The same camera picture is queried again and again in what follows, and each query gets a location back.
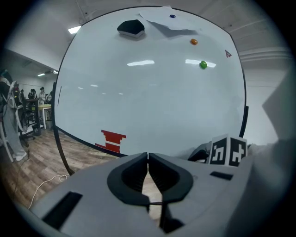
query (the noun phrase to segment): orange ball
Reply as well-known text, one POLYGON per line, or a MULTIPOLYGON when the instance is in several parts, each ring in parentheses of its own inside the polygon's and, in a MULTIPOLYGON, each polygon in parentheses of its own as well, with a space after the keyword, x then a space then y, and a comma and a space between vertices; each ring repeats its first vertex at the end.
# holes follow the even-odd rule
POLYGON ((196 45, 197 44, 197 40, 196 39, 191 39, 191 43, 196 45))

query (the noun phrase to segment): green ball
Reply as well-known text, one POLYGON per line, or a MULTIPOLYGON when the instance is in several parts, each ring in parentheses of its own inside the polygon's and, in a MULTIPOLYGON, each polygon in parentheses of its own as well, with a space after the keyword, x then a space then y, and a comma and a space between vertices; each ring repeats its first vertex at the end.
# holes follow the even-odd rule
POLYGON ((205 61, 201 61, 199 65, 200 65, 200 67, 201 67, 202 69, 205 69, 205 68, 207 68, 207 66, 208 66, 207 63, 206 63, 205 61))

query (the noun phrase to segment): paper sheet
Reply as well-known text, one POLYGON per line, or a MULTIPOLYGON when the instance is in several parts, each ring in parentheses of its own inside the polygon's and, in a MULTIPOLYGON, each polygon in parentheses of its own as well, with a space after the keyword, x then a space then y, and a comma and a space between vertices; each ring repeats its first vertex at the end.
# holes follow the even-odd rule
POLYGON ((195 30, 192 23, 178 16, 176 11, 170 6, 151 8, 149 10, 140 11, 139 13, 147 21, 158 23, 171 30, 195 30))

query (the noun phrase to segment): small red triangle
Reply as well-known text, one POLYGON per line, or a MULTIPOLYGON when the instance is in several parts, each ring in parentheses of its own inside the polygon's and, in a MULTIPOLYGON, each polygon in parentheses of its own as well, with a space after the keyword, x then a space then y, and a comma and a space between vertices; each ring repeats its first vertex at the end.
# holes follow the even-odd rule
POLYGON ((227 50, 225 50, 225 52, 226 52, 226 57, 231 57, 231 54, 227 50))

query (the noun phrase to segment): whiteboard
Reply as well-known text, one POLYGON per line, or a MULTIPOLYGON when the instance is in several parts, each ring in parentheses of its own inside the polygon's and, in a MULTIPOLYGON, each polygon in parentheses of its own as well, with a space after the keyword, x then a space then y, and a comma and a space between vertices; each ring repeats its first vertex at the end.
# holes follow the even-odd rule
POLYGON ((189 156, 212 137, 238 136, 245 84, 231 36, 181 10, 176 17, 196 31, 172 31, 138 14, 149 8, 111 12, 80 28, 57 79, 56 126, 100 150, 125 155, 189 156), (139 39, 117 32, 133 19, 145 26, 139 39), (199 67, 201 60, 206 69, 199 67))

